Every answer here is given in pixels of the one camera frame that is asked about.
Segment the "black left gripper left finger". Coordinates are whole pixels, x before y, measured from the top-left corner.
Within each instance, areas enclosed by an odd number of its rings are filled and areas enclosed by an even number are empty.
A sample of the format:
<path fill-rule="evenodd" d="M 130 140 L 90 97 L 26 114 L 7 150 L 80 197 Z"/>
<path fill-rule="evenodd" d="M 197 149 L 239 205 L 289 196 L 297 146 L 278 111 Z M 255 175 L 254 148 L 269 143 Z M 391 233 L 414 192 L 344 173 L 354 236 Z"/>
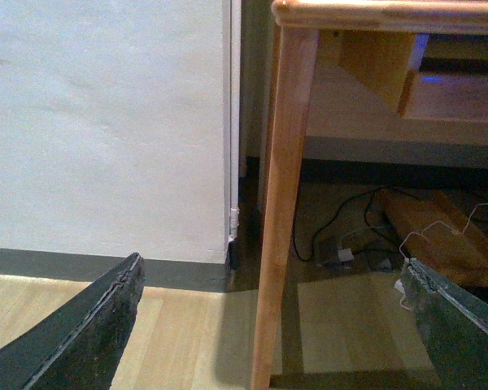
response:
<path fill-rule="evenodd" d="M 144 260 L 132 253 L 0 349 L 0 389 L 108 389 L 137 317 Z"/>

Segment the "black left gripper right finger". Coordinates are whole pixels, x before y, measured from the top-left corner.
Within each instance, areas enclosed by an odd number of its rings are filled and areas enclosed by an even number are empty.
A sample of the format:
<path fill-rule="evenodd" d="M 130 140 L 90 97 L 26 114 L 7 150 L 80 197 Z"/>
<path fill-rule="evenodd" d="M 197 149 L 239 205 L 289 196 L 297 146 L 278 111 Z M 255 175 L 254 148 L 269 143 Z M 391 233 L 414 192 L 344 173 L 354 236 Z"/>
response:
<path fill-rule="evenodd" d="M 488 304 L 415 258 L 401 280 L 445 389 L 488 389 Z"/>

